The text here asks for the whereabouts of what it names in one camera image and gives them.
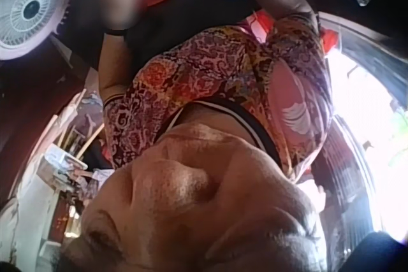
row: bright window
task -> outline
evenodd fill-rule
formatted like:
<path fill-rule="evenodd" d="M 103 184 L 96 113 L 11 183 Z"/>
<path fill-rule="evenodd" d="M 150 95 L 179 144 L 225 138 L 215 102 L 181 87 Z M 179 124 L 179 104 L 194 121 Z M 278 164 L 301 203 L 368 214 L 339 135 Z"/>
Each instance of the bright window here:
<path fill-rule="evenodd" d="M 335 112 L 365 148 L 385 230 L 402 241 L 408 233 L 408 112 L 339 50 L 328 60 Z"/>

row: fan grille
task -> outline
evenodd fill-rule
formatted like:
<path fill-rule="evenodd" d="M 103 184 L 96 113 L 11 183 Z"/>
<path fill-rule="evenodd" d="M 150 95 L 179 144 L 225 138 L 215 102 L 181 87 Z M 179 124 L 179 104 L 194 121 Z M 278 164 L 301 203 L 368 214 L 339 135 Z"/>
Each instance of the fan grille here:
<path fill-rule="evenodd" d="M 61 0 L 0 0 L 0 45 L 18 48 L 50 21 Z"/>

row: paisley print fabric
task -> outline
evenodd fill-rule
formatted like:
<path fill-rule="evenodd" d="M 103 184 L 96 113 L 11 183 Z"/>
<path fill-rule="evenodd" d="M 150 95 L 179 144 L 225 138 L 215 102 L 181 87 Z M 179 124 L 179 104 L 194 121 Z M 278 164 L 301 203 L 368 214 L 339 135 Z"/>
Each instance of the paisley print fabric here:
<path fill-rule="evenodd" d="M 330 76 L 310 20 L 276 21 L 266 43 L 237 26 L 215 27 L 153 58 L 126 94 L 105 106 L 114 166 L 138 157 L 176 111 L 206 97 L 253 115 L 275 144 L 283 173 L 296 181 L 320 151 L 332 117 Z"/>

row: black wristband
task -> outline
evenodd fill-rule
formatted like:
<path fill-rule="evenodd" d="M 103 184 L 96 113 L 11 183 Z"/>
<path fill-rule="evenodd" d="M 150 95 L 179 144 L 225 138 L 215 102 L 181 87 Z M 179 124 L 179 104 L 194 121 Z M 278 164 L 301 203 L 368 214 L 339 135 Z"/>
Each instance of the black wristband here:
<path fill-rule="evenodd" d="M 112 30 L 112 29 L 105 28 L 105 33 L 108 34 L 108 35 L 113 35 L 113 36 L 123 36 L 123 37 L 125 37 L 127 32 L 128 32 L 127 29 L 125 29 L 125 30 Z"/>

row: ceiling fan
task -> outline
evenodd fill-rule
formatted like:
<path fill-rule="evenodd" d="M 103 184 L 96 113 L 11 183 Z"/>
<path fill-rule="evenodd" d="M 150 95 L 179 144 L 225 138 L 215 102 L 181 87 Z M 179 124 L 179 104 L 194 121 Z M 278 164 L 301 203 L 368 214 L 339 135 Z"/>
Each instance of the ceiling fan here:
<path fill-rule="evenodd" d="M 56 32 L 69 0 L 0 0 L 0 60 L 21 57 Z"/>

